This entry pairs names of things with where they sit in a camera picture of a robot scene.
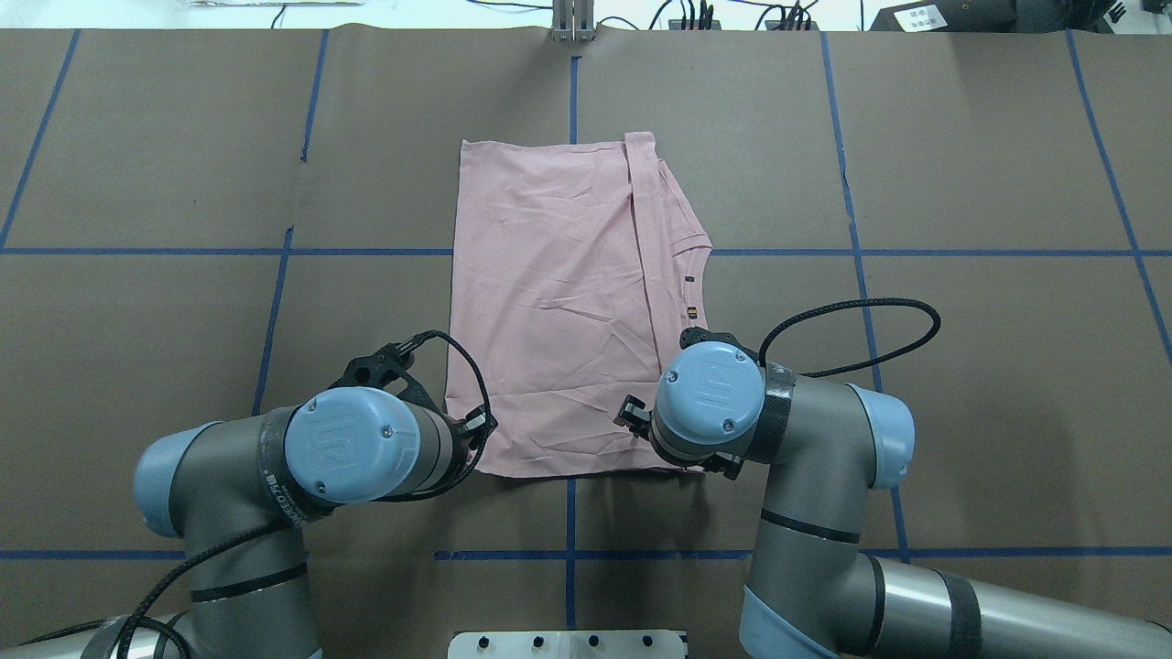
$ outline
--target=electrical cable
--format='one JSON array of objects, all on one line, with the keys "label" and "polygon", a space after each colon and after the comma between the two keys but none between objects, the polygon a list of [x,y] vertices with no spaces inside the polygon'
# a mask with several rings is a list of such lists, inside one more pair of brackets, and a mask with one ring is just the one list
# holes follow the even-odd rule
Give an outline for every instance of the electrical cable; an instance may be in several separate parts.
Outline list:
[{"label": "electrical cable", "polygon": [[[472,369],[472,375],[476,376],[476,385],[477,387],[479,387],[481,396],[484,399],[484,415],[486,420],[491,419],[492,409],[489,402],[489,389],[484,385],[484,375],[481,374],[481,367],[476,365],[476,360],[472,359],[472,355],[470,355],[468,351],[464,349],[464,346],[459,345],[459,342],[456,341],[456,339],[452,339],[451,337],[449,337],[444,332],[441,332],[440,330],[428,330],[427,332],[422,332],[420,334],[411,337],[407,341],[403,341],[397,347],[400,348],[401,352],[414,352],[416,348],[430,341],[431,339],[442,339],[449,346],[455,348],[461,356],[464,358],[464,361],[466,361],[468,366]],[[484,446],[482,444],[477,447],[475,450],[476,455],[472,456],[472,460],[464,466],[464,468],[456,475],[456,477],[440,485],[438,488],[432,488],[430,490],[424,490],[422,492],[413,492],[409,495],[383,497],[380,498],[379,501],[388,501],[388,502],[423,501],[440,496],[451,490],[456,485],[463,483],[464,480],[472,474],[472,471],[476,469],[476,466],[481,462],[481,456],[484,455]]]},{"label": "electrical cable", "polygon": [[802,6],[800,2],[795,2],[793,8],[790,9],[789,16],[785,19],[785,27],[777,26],[774,29],[788,29],[788,30],[800,30],[802,23],[810,20],[810,12]]},{"label": "electrical cable", "polygon": [[667,6],[670,5],[675,0],[663,0],[663,4],[660,5],[660,8],[655,11],[655,15],[652,16],[652,25],[647,26],[647,29],[655,29],[655,21],[659,20],[660,14],[663,13],[663,9],[667,9]]},{"label": "electrical cable", "polygon": [[774,339],[776,339],[785,330],[797,325],[798,322],[802,322],[803,320],[810,320],[811,318],[817,318],[819,315],[825,315],[827,313],[833,313],[836,311],[844,311],[849,308],[860,308],[860,307],[874,307],[874,306],[902,306],[902,307],[918,308],[924,313],[928,314],[928,318],[932,319],[932,327],[929,327],[928,331],[915,341],[912,341],[911,344],[907,344],[906,346],[899,349],[894,349],[887,354],[879,355],[874,359],[868,359],[866,361],[860,361],[858,364],[852,364],[850,366],[827,368],[826,371],[799,373],[799,375],[805,375],[806,378],[825,378],[826,375],[850,373],[852,371],[859,371],[863,368],[867,368],[870,366],[874,366],[877,364],[883,364],[890,359],[895,359],[897,356],[905,355],[924,346],[925,344],[931,341],[933,337],[936,335],[938,332],[940,332],[940,313],[936,312],[936,310],[932,308],[932,306],[929,306],[928,304],[921,303],[920,300],[913,300],[908,298],[872,298],[863,300],[845,300],[841,303],[834,303],[831,305],[820,306],[818,308],[812,308],[810,311],[804,311],[797,315],[783,320],[777,327],[774,327],[772,332],[765,335],[765,339],[761,342],[761,349],[757,351],[757,361],[761,366],[765,366],[765,353],[769,351],[769,346],[770,344],[774,342]]},{"label": "electrical cable", "polygon": [[547,9],[553,11],[553,7],[546,7],[545,5],[525,5],[523,2],[496,2],[490,0],[466,0],[472,5],[483,5],[485,7],[522,7],[524,9]]},{"label": "electrical cable", "polygon": [[783,7],[781,5],[770,5],[764,12],[761,13],[761,16],[757,18],[757,25],[752,26],[752,29],[755,32],[758,30],[758,29],[761,29],[761,23],[765,22],[765,16],[768,16],[769,12],[772,12],[774,9],[781,9],[782,11],[782,19],[783,20],[785,19],[785,7]]},{"label": "electrical cable", "polygon": [[66,627],[63,630],[57,630],[55,632],[49,632],[47,634],[41,634],[41,636],[36,637],[36,638],[30,638],[30,639],[26,640],[25,643],[22,643],[20,645],[33,645],[34,643],[41,643],[41,641],[46,641],[46,640],[54,640],[54,639],[59,639],[59,638],[64,638],[67,636],[80,634],[82,632],[89,632],[89,631],[96,630],[97,627],[101,627],[102,623],[104,623],[104,621],[105,621],[105,618],[102,618],[101,620],[90,620],[88,623],[81,623],[79,625],[73,625],[73,626]]},{"label": "electrical cable", "polygon": [[625,22],[625,23],[629,25],[629,26],[631,26],[632,28],[634,28],[634,29],[639,29],[639,26],[636,26],[635,23],[633,23],[633,22],[628,21],[627,19],[625,19],[625,18],[622,18],[622,16],[606,16],[605,19],[600,19],[600,20],[598,21],[598,25],[602,25],[602,23],[605,23],[606,21],[622,21],[622,22]]},{"label": "electrical cable", "polygon": [[175,647],[179,651],[179,659],[191,659],[193,653],[191,644],[188,643],[188,639],[183,638],[183,634],[175,631],[175,627],[159,623],[155,618],[143,618],[138,623],[138,626],[157,632],[159,636],[165,637],[166,640],[173,643]]},{"label": "electrical cable", "polygon": [[[91,632],[91,631],[101,627],[104,623],[105,623],[104,619],[101,619],[101,620],[90,620],[88,623],[81,623],[79,625],[73,625],[70,627],[66,627],[63,630],[57,630],[55,632],[49,632],[47,634],[41,634],[41,636],[36,637],[36,638],[26,640],[25,643],[22,643],[20,645],[33,645],[35,643],[43,643],[46,640],[55,640],[55,639],[59,639],[59,638],[66,638],[68,636],[80,634],[82,632]],[[175,647],[179,651],[179,658],[180,659],[191,659],[191,655],[192,655],[191,644],[188,643],[188,639],[183,638],[183,634],[180,634],[179,632],[175,631],[173,627],[171,627],[169,625],[165,625],[163,623],[159,623],[158,620],[156,620],[154,618],[143,618],[142,623],[138,626],[143,627],[143,629],[151,630],[154,632],[157,632],[159,636],[166,637],[166,639],[170,640],[171,643],[173,643]]]},{"label": "electrical cable", "polygon": [[177,568],[168,572],[166,576],[159,579],[159,582],[155,584],[155,587],[152,587],[150,592],[146,593],[146,597],[144,597],[143,600],[138,603],[138,606],[135,609],[134,613],[131,613],[130,617],[128,617],[125,621],[122,623],[122,629],[118,630],[118,636],[115,637],[115,640],[117,641],[117,654],[116,654],[117,659],[129,658],[130,643],[134,640],[135,630],[137,630],[138,627],[151,629],[150,623],[144,621],[144,619],[146,618],[146,611],[149,611],[151,605],[154,605],[155,602],[159,598],[159,596],[163,595],[163,591],[165,591],[179,577],[185,575],[189,570],[191,570],[196,565],[199,565],[200,563],[210,558],[219,556],[220,553],[224,553],[230,549],[234,549],[248,541],[259,538],[267,534],[272,534],[274,531],[280,531],[282,529],[288,529],[288,528],[289,525],[285,522],[273,522],[272,524],[268,524],[266,526],[258,526],[255,529],[252,529],[251,531],[245,531],[236,537],[229,538],[219,544],[205,549],[204,551],[200,551],[199,553],[192,556],[191,558],[188,558],[186,561],[180,563]]},{"label": "electrical cable", "polygon": [[288,8],[289,8],[288,5],[281,5],[281,11],[277,12],[277,15],[273,16],[273,22],[268,23],[268,29],[277,28],[277,21],[281,20],[281,16],[285,15],[285,9],[288,9]]},{"label": "electrical cable", "polygon": [[775,27],[774,29],[792,30],[793,21],[797,19],[798,12],[800,11],[802,11],[802,5],[795,2],[793,6],[790,7],[790,11],[784,13],[784,15],[782,15],[782,22],[779,22],[777,27]]}]

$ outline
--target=pink shirt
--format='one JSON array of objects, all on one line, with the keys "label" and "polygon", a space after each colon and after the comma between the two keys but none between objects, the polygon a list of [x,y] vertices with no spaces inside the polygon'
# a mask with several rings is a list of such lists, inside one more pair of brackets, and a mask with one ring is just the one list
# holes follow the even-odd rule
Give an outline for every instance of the pink shirt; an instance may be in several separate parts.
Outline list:
[{"label": "pink shirt", "polygon": [[[464,142],[450,334],[481,366],[500,427],[477,469],[511,477],[672,468],[614,426],[648,403],[704,326],[711,243],[650,133],[625,142]],[[448,360],[449,409],[479,405]]]}]

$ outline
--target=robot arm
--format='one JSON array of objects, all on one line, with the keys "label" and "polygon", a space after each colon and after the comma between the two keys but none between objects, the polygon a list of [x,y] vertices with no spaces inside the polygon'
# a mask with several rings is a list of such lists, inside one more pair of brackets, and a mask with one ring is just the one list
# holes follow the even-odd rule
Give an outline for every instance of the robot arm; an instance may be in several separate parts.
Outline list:
[{"label": "robot arm", "polygon": [[907,473],[912,415],[898,399],[804,378],[729,334],[689,330],[656,406],[628,396],[615,422],[665,460],[735,478],[770,466],[741,643],[755,658],[1172,657],[1172,633],[955,575],[859,553],[868,489]]},{"label": "robot arm", "polygon": [[[450,342],[482,382],[484,405],[462,420],[444,415],[407,373],[413,352],[431,338]],[[407,382],[400,394],[382,390],[396,379]],[[191,610],[170,623],[198,659],[320,659],[301,526],[348,503],[448,491],[471,473],[495,428],[479,369],[431,331],[353,360],[305,405],[156,441],[135,473],[135,502],[152,531],[183,538],[195,563]],[[135,616],[144,613],[141,606]],[[154,632],[118,638],[127,624],[137,626],[135,616],[0,657],[105,658],[120,643],[128,657],[175,657]]]}]

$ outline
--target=white label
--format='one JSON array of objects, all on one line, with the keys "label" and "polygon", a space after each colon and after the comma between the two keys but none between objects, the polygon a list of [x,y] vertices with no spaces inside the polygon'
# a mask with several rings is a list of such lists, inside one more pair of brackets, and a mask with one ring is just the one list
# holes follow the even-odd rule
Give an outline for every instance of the white label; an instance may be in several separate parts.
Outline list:
[{"label": "white label", "polygon": [[929,29],[948,27],[948,22],[945,21],[943,15],[935,5],[895,12],[894,16],[899,21],[899,27],[904,28],[904,32],[927,32]]}]

